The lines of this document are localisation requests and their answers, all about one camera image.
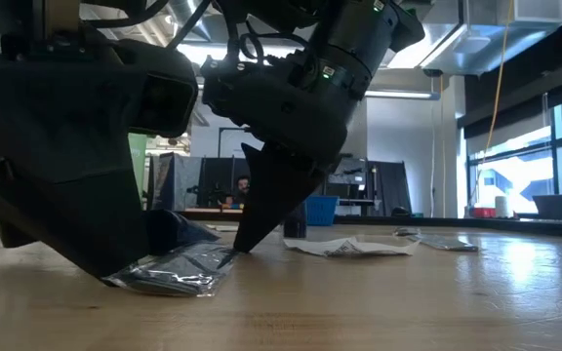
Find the blue container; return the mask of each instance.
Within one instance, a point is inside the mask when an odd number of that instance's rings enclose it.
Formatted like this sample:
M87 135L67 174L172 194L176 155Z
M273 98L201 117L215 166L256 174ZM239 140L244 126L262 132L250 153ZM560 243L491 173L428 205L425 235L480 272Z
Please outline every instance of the blue container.
M333 225L339 200L339 196L309 196L307 198L307 225Z

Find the light fixture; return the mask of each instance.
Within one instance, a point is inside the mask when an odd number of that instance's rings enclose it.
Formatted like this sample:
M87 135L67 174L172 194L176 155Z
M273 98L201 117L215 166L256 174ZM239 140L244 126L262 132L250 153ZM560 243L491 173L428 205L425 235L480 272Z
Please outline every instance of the light fixture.
M433 95L429 93L413 93L413 92L388 92L388 91L367 91L366 98L417 98L429 99Z
M462 24L455 32L441 43L428 57L420 63L420 67L424 68L430 65L435 59L442 55L457 39L459 39L467 31L467 24Z

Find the crumpled paper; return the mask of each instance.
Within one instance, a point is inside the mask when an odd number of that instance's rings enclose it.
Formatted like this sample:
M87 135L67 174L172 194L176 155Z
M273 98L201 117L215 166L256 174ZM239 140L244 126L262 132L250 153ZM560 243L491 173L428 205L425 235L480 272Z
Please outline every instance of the crumpled paper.
M317 254L321 256L362 254L412 255L420 244L420 242L416 242L406 247L396 247L378 243L363 243L359 242L356 237L332 240L328 242L308 242L305 240L295 239L285 239L284 242L290 249L297 249L308 254Z

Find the table surface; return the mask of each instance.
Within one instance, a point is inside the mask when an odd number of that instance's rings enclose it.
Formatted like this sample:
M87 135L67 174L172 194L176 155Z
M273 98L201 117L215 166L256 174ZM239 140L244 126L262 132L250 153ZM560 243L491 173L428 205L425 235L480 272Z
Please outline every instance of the table surface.
M393 240L390 227L309 230ZM424 232L482 251L324 258L273 234L216 297L173 298L105 287L42 244L0 246L0 350L562 351L561 238Z
M187 213L199 213L199 214L219 214L221 212L226 214L242 214L242 210L237 209L202 209L202 208L191 208L185 209Z

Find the red object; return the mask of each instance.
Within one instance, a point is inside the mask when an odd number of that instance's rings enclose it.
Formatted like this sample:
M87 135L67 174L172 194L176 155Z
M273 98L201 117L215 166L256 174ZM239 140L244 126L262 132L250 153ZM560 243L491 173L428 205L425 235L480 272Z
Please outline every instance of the red object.
M489 208L478 208L472 211L472 216L474 218L495 218L496 209Z

